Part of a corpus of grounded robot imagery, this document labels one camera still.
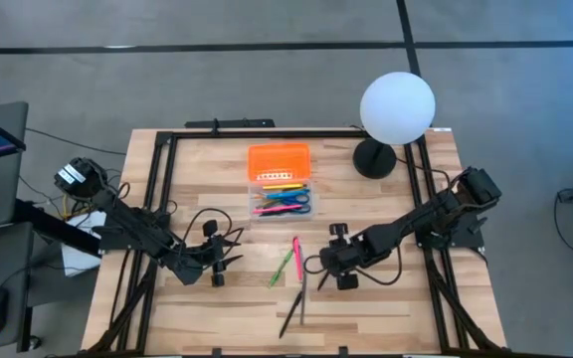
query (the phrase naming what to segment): orange lid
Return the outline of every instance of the orange lid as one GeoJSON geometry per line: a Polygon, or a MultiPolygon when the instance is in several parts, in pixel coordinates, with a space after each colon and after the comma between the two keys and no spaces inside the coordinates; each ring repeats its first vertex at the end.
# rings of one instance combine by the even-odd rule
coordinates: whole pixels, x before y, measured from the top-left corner
{"type": "Polygon", "coordinates": [[[249,181],[285,181],[310,178],[310,152],[306,143],[260,144],[249,147],[249,181]]]}

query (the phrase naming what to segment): white spherical lamp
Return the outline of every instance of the white spherical lamp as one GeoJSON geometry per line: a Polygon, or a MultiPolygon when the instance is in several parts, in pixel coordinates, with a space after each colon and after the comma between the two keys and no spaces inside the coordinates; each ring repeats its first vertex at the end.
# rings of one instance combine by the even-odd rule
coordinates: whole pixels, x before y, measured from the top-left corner
{"type": "Polygon", "coordinates": [[[406,144],[424,134],[435,117],[435,95],[420,77],[390,73],[375,80],[362,97],[359,114],[372,138],[353,153],[357,171],[380,179],[393,170],[395,151],[388,144],[406,144]]]}

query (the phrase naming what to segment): white globe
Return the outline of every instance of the white globe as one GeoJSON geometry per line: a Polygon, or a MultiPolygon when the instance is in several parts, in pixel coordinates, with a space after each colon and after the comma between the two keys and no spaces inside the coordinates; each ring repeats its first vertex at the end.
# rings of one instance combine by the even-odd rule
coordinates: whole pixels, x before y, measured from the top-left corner
{"type": "Polygon", "coordinates": [[[359,115],[368,133],[377,141],[410,143],[430,127],[435,117],[435,95],[420,77],[390,73],[366,89],[359,115]]]}

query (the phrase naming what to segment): concrete floor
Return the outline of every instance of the concrete floor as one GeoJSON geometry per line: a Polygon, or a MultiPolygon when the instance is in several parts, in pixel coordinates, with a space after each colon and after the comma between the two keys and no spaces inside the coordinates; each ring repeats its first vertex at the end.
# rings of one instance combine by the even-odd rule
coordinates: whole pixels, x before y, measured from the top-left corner
{"type": "MultiPolygon", "coordinates": [[[[573,40],[573,1],[406,2],[415,41],[573,40]]],[[[402,39],[392,0],[0,0],[0,47],[402,39]]],[[[573,355],[573,253],[552,219],[554,194],[573,186],[573,48],[418,57],[437,97],[435,125],[452,127],[463,163],[484,167],[503,191],[483,233],[509,346],[573,355]]],[[[366,86],[408,70],[404,50],[0,55],[0,103],[26,100],[30,127],[120,151],[133,128],[213,117],[356,124],[366,86]]],[[[27,144],[22,175],[51,196],[55,170],[74,156],[122,167],[120,156],[34,133],[27,144]]],[[[40,199],[24,187],[20,197],[40,199]]],[[[573,205],[559,208],[559,222],[573,242],[573,205]]],[[[45,349],[24,356],[74,353],[81,334],[60,334],[53,314],[68,312],[83,333],[91,295],[37,314],[45,349]]]]}

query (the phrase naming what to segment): wooden tabletop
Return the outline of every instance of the wooden tabletop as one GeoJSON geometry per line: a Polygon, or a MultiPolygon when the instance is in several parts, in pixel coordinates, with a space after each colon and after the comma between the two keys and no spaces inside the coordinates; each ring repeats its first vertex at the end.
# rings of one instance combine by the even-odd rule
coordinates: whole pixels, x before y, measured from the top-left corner
{"type": "MultiPolygon", "coordinates": [[[[134,130],[131,135],[122,181],[131,184],[125,202],[141,206],[150,166],[156,130],[134,130]]],[[[426,133],[433,168],[461,171],[453,134],[447,129],[426,133]]],[[[229,213],[234,228],[244,227],[240,247],[234,255],[244,255],[225,272],[226,285],[211,287],[211,273],[184,286],[168,269],[160,269],[152,306],[146,354],[207,354],[221,347],[231,354],[336,353],[342,345],[351,353],[439,352],[435,319],[428,290],[422,252],[414,237],[402,243],[403,273],[392,286],[381,286],[361,277],[359,288],[339,291],[329,279],[316,291],[321,275],[311,275],[305,306],[305,325],[298,315],[279,339],[285,316],[300,290],[294,263],[276,285],[268,283],[298,235],[306,256],[317,254],[330,239],[328,226],[347,223],[351,233],[370,225],[392,222],[414,208],[406,165],[397,167],[386,178],[369,180],[352,165],[358,139],[326,138],[294,140],[310,147],[316,214],[311,221],[284,223],[250,222],[247,149],[250,144],[285,142],[282,139],[181,139],[176,153],[170,199],[178,203],[172,215],[172,230],[182,236],[188,222],[202,208],[215,207],[229,213]]],[[[394,147],[405,158],[403,147],[394,147]]],[[[166,158],[166,149],[162,158],[166,158]]],[[[421,164],[419,153],[416,162],[421,164]]],[[[164,170],[161,160],[156,195],[164,170]]],[[[424,201],[427,200],[423,174],[418,172],[424,201]]],[[[435,175],[439,188],[445,179],[435,175]]],[[[189,236],[190,243],[203,241],[201,226],[217,219],[221,230],[224,218],[217,214],[201,216],[189,236]]],[[[484,262],[469,250],[451,250],[461,302],[487,336],[504,344],[503,332],[484,262]]],[[[94,344],[107,329],[123,252],[103,256],[95,296],[82,348],[94,344]]],[[[125,276],[129,274],[127,265],[125,276]]],[[[368,271],[380,279],[390,279],[397,271],[397,256],[368,271]]],[[[127,279],[123,284],[126,290],[127,279]]],[[[452,314],[443,301],[449,337],[457,346],[452,314]]],[[[138,322],[140,307],[132,322],[138,322]]],[[[135,345],[136,326],[132,324],[128,347],[135,345]]]]}

